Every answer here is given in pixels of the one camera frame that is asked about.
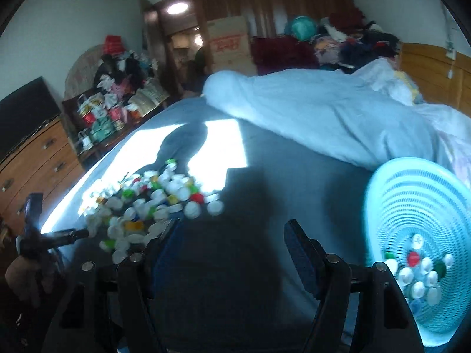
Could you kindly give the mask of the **person left hand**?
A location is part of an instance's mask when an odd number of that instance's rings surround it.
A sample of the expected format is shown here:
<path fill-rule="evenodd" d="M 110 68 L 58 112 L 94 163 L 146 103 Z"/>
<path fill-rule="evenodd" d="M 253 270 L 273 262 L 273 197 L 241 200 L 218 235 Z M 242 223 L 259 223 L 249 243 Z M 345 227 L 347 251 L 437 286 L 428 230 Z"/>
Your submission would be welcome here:
<path fill-rule="evenodd" d="M 20 300 L 32 300 L 39 294 L 36 276 L 41 274 L 41 284 L 45 292 L 49 291 L 48 281 L 54 280 L 56 266 L 48 257 L 36 262 L 23 256 L 17 257 L 8 267 L 5 280 L 8 287 Z"/>

